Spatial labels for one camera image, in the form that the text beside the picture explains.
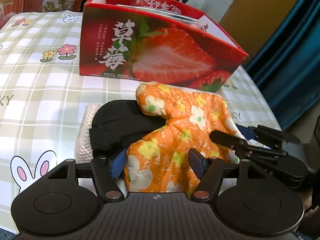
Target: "cartoon rabbit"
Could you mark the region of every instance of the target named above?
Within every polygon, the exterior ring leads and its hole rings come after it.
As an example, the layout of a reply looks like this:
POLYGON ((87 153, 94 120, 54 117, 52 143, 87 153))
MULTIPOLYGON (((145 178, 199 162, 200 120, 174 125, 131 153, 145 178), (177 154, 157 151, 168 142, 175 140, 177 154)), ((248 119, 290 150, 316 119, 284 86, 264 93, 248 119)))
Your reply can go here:
POLYGON ((44 152, 37 161, 35 174, 32 176, 30 168, 26 161, 20 156, 14 156, 11 160, 11 174, 14 181, 20 187, 19 193, 24 191, 36 180, 44 176, 49 170, 57 165, 55 152, 44 152))
POLYGON ((82 22, 82 16, 83 14, 80 13, 78 15, 73 15, 71 13, 65 13, 66 17, 63 19, 65 23, 71 23, 71 22, 82 22))

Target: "red cardboard box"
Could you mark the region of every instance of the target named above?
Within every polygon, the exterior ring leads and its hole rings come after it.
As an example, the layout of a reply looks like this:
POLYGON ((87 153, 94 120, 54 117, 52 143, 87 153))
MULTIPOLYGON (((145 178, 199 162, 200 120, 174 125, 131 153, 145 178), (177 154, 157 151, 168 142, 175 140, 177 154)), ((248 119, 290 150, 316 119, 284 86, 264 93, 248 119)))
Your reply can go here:
POLYGON ((80 74, 216 92, 248 56, 204 12, 176 0, 88 0, 80 74), (139 6, 201 20, 204 30, 139 6))

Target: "plaid tablecloth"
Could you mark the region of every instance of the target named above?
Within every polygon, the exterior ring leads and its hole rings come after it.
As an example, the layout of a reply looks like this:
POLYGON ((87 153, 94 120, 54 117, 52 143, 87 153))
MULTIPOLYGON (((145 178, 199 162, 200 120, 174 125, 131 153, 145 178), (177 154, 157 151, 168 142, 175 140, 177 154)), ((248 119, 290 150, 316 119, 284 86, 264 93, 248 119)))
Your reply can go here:
MULTIPOLYGON (((0 228, 17 232, 10 215, 20 190, 10 168, 15 155, 32 177, 46 151, 55 152, 57 163, 74 158, 88 103, 135 99, 138 81, 79 75, 80 31, 81 15, 69 11, 18 14, 0 30, 0 228)), ((235 123, 280 128, 242 67, 219 94, 235 123)))

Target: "teal curtain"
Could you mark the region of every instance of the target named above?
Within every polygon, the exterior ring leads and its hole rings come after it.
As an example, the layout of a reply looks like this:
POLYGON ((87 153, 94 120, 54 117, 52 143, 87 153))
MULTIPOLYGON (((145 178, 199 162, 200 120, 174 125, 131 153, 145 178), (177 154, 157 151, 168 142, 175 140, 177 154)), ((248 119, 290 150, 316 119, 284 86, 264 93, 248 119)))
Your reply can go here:
POLYGON ((285 130, 320 99, 320 0, 298 0, 245 67, 285 130))

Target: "orange fabric with flowers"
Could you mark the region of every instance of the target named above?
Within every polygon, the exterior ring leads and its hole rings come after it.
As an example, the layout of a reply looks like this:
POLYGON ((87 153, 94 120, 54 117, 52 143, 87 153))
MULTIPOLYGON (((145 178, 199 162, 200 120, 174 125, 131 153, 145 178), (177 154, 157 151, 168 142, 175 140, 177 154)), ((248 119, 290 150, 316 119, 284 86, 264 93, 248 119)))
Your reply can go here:
POLYGON ((195 148, 205 157, 228 162, 238 158, 209 138, 212 130, 241 136, 223 98, 216 94, 188 93, 157 82, 141 84, 137 102, 146 115, 159 115, 166 125, 130 145, 124 169, 129 191, 186 192, 199 180, 188 164, 188 151, 195 148))

